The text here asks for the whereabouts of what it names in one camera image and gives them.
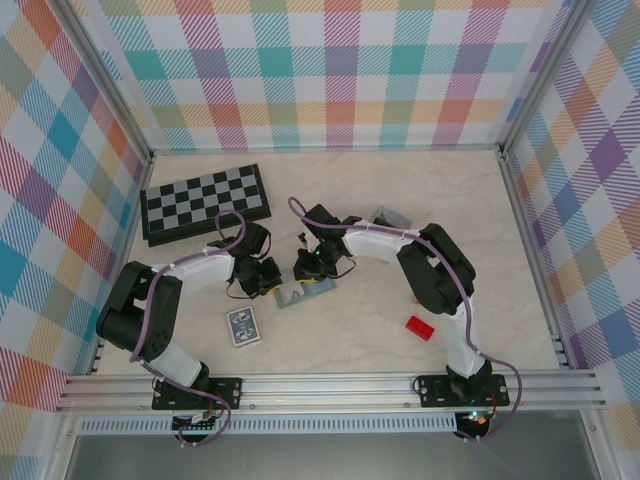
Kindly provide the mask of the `green card holder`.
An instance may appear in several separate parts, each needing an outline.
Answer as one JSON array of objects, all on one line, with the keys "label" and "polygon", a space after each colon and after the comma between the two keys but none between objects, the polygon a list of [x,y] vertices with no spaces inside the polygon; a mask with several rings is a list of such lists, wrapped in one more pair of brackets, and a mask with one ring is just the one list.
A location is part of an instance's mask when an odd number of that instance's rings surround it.
[{"label": "green card holder", "polygon": [[311,300],[335,288],[336,282],[329,278],[319,282],[300,282],[290,278],[274,290],[274,297],[278,307],[285,309]]}]

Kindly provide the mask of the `blue playing card deck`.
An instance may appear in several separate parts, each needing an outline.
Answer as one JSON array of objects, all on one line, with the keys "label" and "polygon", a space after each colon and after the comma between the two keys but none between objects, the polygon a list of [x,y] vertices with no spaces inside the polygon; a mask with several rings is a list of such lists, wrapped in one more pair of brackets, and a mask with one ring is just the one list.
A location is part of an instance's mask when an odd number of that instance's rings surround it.
[{"label": "blue playing card deck", "polygon": [[261,340],[253,309],[250,306],[227,314],[232,342],[236,348]]}]

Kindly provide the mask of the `black folding chessboard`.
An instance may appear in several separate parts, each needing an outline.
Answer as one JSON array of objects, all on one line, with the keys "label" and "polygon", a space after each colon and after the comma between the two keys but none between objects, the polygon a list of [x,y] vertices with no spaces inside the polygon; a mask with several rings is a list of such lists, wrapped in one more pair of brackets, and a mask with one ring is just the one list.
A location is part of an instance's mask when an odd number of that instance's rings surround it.
[{"label": "black folding chessboard", "polygon": [[271,216],[256,164],[150,187],[140,205],[142,237],[151,247],[237,226],[232,210],[247,221]]}]

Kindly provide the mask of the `red toy brick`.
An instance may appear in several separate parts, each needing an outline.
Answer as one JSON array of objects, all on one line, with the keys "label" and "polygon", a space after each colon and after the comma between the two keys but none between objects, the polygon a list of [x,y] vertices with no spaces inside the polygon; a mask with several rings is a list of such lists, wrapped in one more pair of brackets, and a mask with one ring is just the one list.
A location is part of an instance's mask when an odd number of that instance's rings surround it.
[{"label": "red toy brick", "polygon": [[431,325],[417,316],[411,316],[405,324],[405,328],[424,341],[429,341],[435,332]]}]

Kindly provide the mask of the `small circuit board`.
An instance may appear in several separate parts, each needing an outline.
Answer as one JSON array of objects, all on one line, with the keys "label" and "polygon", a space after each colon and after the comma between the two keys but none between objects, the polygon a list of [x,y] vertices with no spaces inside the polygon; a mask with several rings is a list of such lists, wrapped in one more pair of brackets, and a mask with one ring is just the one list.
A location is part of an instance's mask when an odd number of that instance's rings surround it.
[{"label": "small circuit board", "polygon": [[478,410],[457,413],[457,429],[467,435],[484,435],[489,429],[493,416],[492,412]]},{"label": "small circuit board", "polygon": [[204,413],[175,415],[171,420],[171,429],[183,435],[211,433],[216,428],[217,418]]}]

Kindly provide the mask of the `grey metal panel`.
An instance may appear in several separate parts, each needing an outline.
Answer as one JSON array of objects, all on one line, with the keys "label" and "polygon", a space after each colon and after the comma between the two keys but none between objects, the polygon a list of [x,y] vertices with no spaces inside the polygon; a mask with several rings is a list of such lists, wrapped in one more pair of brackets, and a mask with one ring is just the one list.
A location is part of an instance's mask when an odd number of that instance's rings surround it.
[{"label": "grey metal panel", "polygon": [[584,453],[430,435],[83,436],[65,480],[601,480]]}]

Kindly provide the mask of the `thin aluminium frame bar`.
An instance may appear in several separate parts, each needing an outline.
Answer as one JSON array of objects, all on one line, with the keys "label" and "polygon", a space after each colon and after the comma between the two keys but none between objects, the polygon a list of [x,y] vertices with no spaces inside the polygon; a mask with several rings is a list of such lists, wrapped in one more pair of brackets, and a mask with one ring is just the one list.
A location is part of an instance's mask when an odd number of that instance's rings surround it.
[{"label": "thin aluminium frame bar", "polygon": [[156,149],[155,158],[169,156],[204,155],[262,155],[262,154],[298,154],[298,153],[343,153],[343,152],[404,152],[404,151],[498,151],[498,144],[435,144],[435,145],[392,145],[392,146],[316,146],[316,147],[271,147],[271,148],[232,148],[232,149],[195,149],[170,150]]}]

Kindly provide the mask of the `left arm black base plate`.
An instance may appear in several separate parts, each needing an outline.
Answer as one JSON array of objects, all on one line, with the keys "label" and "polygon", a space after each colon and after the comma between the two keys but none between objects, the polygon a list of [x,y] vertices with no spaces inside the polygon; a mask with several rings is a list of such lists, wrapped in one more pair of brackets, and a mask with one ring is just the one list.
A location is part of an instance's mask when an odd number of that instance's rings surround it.
[{"label": "left arm black base plate", "polygon": [[[151,408],[153,410],[217,410],[221,404],[216,401],[210,406],[212,399],[208,396],[196,395],[186,391],[185,387],[179,388],[167,381],[155,380],[152,383],[153,397]],[[238,409],[242,393],[241,378],[209,377],[207,380],[199,380],[191,389],[215,395],[222,398],[232,410]]]}]

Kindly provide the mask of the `wide aluminium mounting rail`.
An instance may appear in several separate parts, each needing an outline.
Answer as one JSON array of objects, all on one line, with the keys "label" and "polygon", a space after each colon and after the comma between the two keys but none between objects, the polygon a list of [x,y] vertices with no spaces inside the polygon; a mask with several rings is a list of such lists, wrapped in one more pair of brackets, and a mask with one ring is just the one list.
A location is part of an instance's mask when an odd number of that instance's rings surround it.
[{"label": "wide aluminium mounting rail", "polygon": [[[517,380],[505,372],[503,387],[486,396],[487,408],[516,411],[597,410],[607,407],[590,370],[529,370]],[[242,414],[411,413],[420,410],[416,373],[223,375],[240,391]],[[70,377],[58,402],[62,414],[152,414],[153,377],[84,375]]]}]

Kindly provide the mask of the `aluminium side rail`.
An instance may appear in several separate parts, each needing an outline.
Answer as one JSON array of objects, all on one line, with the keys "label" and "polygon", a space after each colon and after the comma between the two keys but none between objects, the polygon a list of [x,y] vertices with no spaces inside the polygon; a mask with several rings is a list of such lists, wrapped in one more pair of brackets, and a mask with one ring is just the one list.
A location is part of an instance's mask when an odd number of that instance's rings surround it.
[{"label": "aluminium side rail", "polygon": [[557,305],[551,287],[544,272],[542,257],[534,230],[529,223],[524,201],[516,185],[508,159],[498,151],[496,154],[499,170],[504,182],[507,196],[519,231],[521,242],[532,274],[536,292],[541,304],[552,345],[556,352],[558,364],[563,369],[574,369],[574,358],[571,349],[565,345],[564,328],[560,321]]},{"label": "aluminium side rail", "polygon": [[[140,185],[140,192],[142,192],[149,186],[149,183],[153,174],[153,170],[154,170],[154,161],[155,159],[152,158],[151,162],[145,169],[144,176],[142,178],[142,182]],[[133,246],[133,242],[136,236],[136,231],[140,222],[140,217],[141,217],[140,194],[136,195],[135,200],[136,200],[135,209],[131,214],[131,222],[129,224],[127,235],[124,240],[122,255],[114,270],[115,275],[118,275],[120,273],[120,271],[128,261],[128,258]],[[95,367],[95,364],[98,362],[97,357],[100,356],[99,352],[101,351],[102,345],[103,345],[103,342],[101,338],[97,335],[95,329],[92,329],[91,332],[92,332],[92,341],[90,343],[90,350],[89,350],[88,356],[85,360],[85,363],[83,364],[82,375],[92,375],[97,371],[97,367]]]}]

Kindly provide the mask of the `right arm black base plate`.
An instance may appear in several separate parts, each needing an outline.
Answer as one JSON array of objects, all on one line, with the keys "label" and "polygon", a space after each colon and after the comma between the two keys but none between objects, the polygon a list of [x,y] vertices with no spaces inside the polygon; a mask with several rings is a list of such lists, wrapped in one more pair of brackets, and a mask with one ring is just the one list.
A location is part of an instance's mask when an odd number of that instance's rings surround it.
[{"label": "right arm black base plate", "polygon": [[447,375],[419,375],[411,383],[422,408],[435,407],[506,407],[510,397],[503,375],[492,374],[476,393],[460,396]]}]

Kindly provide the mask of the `aluminium frame post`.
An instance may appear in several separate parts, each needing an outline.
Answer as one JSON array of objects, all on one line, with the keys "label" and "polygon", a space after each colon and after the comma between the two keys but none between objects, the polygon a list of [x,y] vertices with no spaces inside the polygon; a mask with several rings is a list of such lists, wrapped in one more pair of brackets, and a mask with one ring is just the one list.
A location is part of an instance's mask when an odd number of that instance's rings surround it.
[{"label": "aluminium frame post", "polygon": [[145,159],[147,165],[152,165],[153,150],[144,138],[142,130],[125,102],[98,48],[86,31],[80,16],[73,8],[71,0],[46,0],[46,2],[69,36],[81,60],[86,64],[87,71],[100,92],[105,96],[106,102],[113,110],[114,116],[120,122],[135,149]]},{"label": "aluminium frame post", "polygon": [[566,56],[598,0],[550,0],[525,55],[525,73],[496,140],[498,159],[506,161],[524,135],[534,111],[558,75]]}]

